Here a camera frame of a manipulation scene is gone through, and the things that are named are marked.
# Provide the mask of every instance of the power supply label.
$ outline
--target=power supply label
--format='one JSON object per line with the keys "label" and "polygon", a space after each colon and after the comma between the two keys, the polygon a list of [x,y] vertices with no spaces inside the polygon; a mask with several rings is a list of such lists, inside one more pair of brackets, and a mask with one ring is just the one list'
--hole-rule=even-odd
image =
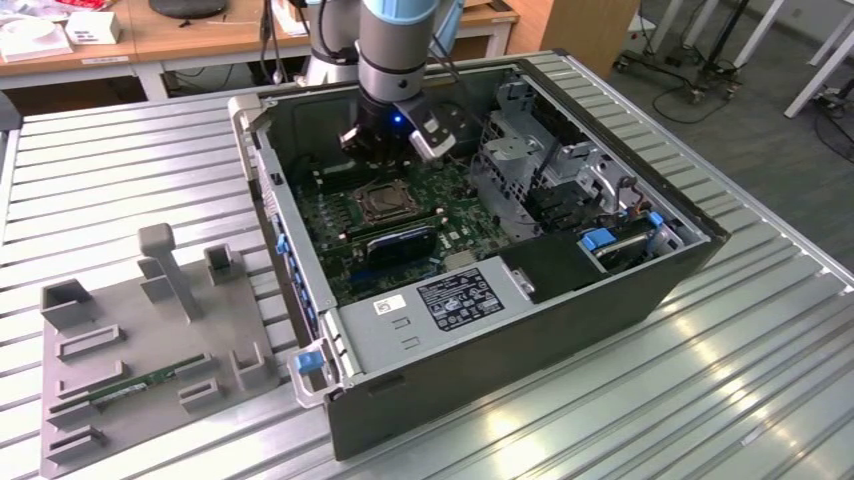
{"label": "power supply label", "polygon": [[418,293],[437,326],[446,332],[505,309],[477,268],[418,287]]}

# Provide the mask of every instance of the gray plastic stand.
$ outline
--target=gray plastic stand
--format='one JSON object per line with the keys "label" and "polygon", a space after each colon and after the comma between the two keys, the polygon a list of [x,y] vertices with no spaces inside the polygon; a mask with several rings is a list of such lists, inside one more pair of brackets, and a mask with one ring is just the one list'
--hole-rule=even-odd
{"label": "gray plastic stand", "polygon": [[142,278],[93,292],[77,280],[43,289],[47,478],[280,384],[241,254],[213,247],[178,269],[169,225],[143,229],[141,243],[157,254],[139,261]]}

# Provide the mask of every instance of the cpu socket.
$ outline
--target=cpu socket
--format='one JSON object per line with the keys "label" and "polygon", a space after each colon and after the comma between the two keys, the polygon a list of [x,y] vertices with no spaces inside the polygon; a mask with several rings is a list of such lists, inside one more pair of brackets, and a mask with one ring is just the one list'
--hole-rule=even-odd
{"label": "cpu socket", "polygon": [[368,185],[354,191],[366,222],[381,223],[418,213],[418,204],[408,187],[402,180],[394,180],[382,185]]}

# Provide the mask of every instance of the blue latch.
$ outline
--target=blue latch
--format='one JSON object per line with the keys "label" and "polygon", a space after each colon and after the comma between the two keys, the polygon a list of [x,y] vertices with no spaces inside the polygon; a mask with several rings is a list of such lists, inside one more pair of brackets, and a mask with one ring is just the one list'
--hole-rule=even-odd
{"label": "blue latch", "polygon": [[297,371],[300,371],[301,375],[306,375],[308,373],[314,372],[316,370],[321,370],[324,368],[324,353],[321,352],[306,352],[301,353],[297,356]]}
{"label": "blue latch", "polygon": [[612,234],[608,228],[598,228],[593,232],[588,232],[582,237],[582,245],[588,247],[592,252],[606,245],[610,245],[617,241],[617,237]]}
{"label": "blue latch", "polygon": [[650,222],[653,222],[653,225],[656,225],[656,228],[659,228],[665,224],[665,217],[663,217],[661,213],[652,212],[650,213]]}
{"label": "blue latch", "polygon": [[285,233],[281,233],[280,239],[277,240],[277,253],[280,255],[285,255],[290,250],[289,239],[286,238]]}

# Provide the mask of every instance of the metal slotted surface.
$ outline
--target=metal slotted surface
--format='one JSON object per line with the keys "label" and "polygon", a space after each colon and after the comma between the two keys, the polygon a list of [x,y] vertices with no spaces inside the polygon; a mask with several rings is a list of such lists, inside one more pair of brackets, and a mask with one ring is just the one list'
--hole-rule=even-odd
{"label": "metal slotted surface", "polygon": [[[69,478],[854,475],[851,274],[584,67],[530,60],[733,232],[707,269],[642,324],[348,462],[286,383]],[[226,98],[34,117],[10,136],[0,477],[38,476],[39,286],[135,276],[139,226],[173,223],[182,262],[215,242],[245,252],[280,360],[296,346]]]}

